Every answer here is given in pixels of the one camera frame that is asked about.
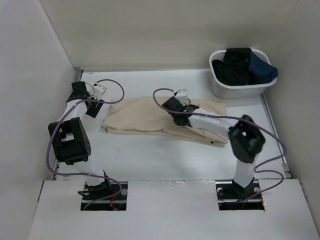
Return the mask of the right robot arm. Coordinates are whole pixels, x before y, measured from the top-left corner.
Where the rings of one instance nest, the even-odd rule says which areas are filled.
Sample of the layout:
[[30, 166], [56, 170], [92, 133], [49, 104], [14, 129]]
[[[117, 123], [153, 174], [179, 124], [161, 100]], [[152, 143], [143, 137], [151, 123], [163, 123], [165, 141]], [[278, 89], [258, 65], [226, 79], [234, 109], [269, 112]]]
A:
[[252, 118], [243, 115], [236, 124], [232, 124], [217, 113], [206, 111], [197, 105], [182, 104], [175, 97], [169, 98], [162, 106], [178, 126], [227, 138], [237, 159], [231, 190], [237, 199], [246, 198], [254, 182], [256, 158], [266, 141], [261, 131], [249, 124], [253, 122]]

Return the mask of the beige trousers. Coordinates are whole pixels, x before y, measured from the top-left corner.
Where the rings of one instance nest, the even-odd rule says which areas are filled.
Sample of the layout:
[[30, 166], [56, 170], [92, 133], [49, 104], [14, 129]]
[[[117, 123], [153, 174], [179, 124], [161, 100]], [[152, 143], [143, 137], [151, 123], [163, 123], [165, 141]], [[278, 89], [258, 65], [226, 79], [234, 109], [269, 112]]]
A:
[[172, 116], [148, 96], [125, 98], [112, 104], [101, 126], [109, 133], [119, 135], [167, 136], [207, 145], [228, 143], [228, 138], [216, 131], [176, 125]]

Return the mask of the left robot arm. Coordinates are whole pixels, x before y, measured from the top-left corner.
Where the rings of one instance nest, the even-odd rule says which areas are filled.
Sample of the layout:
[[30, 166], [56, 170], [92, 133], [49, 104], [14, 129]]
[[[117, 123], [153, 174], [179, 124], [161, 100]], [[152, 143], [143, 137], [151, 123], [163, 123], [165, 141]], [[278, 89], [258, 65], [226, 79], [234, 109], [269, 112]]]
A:
[[98, 168], [90, 158], [92, 148], [82, 123], [84, 115], [95, 118], [102, 103], [100, 101], [106, 88], [95, 83], [90, 90], [83, 81], [73, 82], [72, 93], [66, 101], [64, 114], [67, 116], [58, 128], [52, 147], [59, 163], [71, 166], [77, 173], [85, 173], [84, 190], [78, 194], [85, 200], [108, 199], [112, 195], [112, 186], [104, 170]]

